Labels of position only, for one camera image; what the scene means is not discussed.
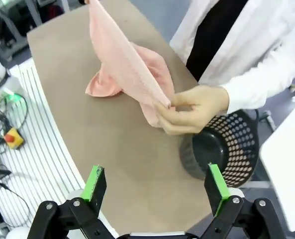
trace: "black basket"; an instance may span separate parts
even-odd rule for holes
[[[186,137],[180,148],[183,167],[204,180],[207,165],[218,164],[228,187],[247,182],[259,158],[256,114],[255,120],[244,111],[214,117],[199,134]]]

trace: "black shirt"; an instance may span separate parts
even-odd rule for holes
[[[219,0],[197,29],[186,67],[197,81],[221,47],[248,0]]]

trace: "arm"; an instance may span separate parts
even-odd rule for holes
[[[227,113],[239,109],[256,109],[292,83],[295,78],[295,27],[282,44],[265,59],[241,76],[222,85],[229,94]]]

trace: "screw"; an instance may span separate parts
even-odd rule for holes
[[[240,200],[239,200],[239,198],[233,198],[233,199],[232,199],[232,202],[233,202],[233,203],[240,203]]]
[[[264,206],[266,205],[266,202],[263,201],[263,200],[261,200],[261,201],[259,202],[259,205],[260,205],[261,207],[264,207]]]
[[[52,204],[51,203],[49,203],[49,204],[47,204],[47,206],[46,206],[46,209],[51,209],[53,206],[52,206]]]
[[[80,205],[80,201],[76,200],[74,203],[73,203],[73,206],[75,207],[78,207]]]

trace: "finger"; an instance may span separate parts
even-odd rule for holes
[[[199,97],[197,88],[198,87],[194,87],[188,91],[175,94],[172,98],[172,106],[187,106],[195,104],[195,97],[197,95]]]
[[[161,103],[154,103],[157,113],[172,124],[184,126],[196,126],[197,114],[194,111],[173,111],[164,107]]]
[[[202,129],[193,126],[173,125],[161,116],[158,116],[159,124],[169,135],[180,135],[185,133],[199,133]]]

